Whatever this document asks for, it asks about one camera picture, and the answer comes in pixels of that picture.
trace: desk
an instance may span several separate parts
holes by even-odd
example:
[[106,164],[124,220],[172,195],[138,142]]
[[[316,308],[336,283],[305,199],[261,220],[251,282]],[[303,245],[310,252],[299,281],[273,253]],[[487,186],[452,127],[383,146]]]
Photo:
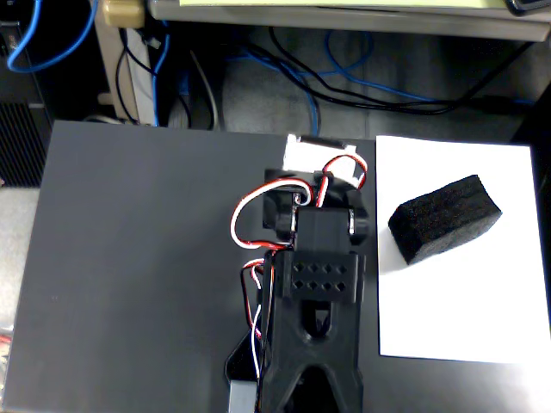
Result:
[[180,0],[149,0],[149,10],[156,19],[170,21],[440,34],[501,40],[544,41],[551,29],[549,12],[519,18],[507,9],[181,7]]
[[[238,282],[257,256],[228,226],[279,167],[286,139],[57,122],[40,191],[6,383],[6,410],[225,411],[224,362],[247,330]],[[375,143],[357,141],[375,165]],[[375,174],[363,201],[375,222]],[[239,222],[261,230],[259,204]],[[527,367],[379,355],[377,238],[368,258],[364,411],[548,411]]]

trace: floor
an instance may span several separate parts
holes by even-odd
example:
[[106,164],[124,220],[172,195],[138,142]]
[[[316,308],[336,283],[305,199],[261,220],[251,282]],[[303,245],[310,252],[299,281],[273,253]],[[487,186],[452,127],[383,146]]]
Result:
[[[273,50],[266,28],[245,28],[255,43]],[[332,70],[324,55],[325,30],[278,28],[282,44],[316,71]],[[461,96],[518,43],[416,34],[373,34],[373,54],[352,73],[369,81],[435,98]],[[366,47],[364,34],[336,32],[331,47],[342,65],[355,62]],[[548,43],[535,44],[485,93],[536,100],[551,79]],[[328,77],[337,87],[372,97],[377,90]],[[304,92],[283,75],[251,61],[226,64],[218,90],[223,127],[243,133],[309,133],[310,112]],[[464,108],[440,116],[413,116],[342,108],[319,103],[320,135],[375,139],[399,135],[423,139],[507,142],[522,116],[488,115]],[[0,327],[14,322],[22,271],[38,200],[36,190],[0,189]]]

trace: vent grille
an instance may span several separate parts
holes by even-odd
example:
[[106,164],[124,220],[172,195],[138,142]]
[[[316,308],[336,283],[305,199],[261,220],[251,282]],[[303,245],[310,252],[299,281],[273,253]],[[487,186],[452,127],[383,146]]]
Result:
[[46,151],[22,103],[0,102],[0,178],[10,187],[39,187]]

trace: computer tower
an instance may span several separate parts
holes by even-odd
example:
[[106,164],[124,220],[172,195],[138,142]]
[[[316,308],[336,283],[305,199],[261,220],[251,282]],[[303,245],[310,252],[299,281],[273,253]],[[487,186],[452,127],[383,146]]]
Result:
[[[44,71],[8,69],[7,57],[25,33],[33,9],[29,0],[0,0],[0,178],[10,187],[40,186],[56,119],[82,120],[113,110],[97,102],[108,84],[95,30],[73,54]],[[36,65],[64,51],[89,15],[87,0],[43,2],[36,33],[16,65]]]

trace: black plastic bracket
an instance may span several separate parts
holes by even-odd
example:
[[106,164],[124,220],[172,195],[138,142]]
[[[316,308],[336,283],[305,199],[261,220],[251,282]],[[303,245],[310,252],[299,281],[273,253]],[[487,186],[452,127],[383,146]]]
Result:
[[362,411],[357,359],[365,258],[350,252],[349,223],[347,208],[299,207],[294,250],[265,257],[264,267],[274,267],[274,286],[270,294],[266,269],[262,412],[287,411],[312,367],[325,375],[339,413]]

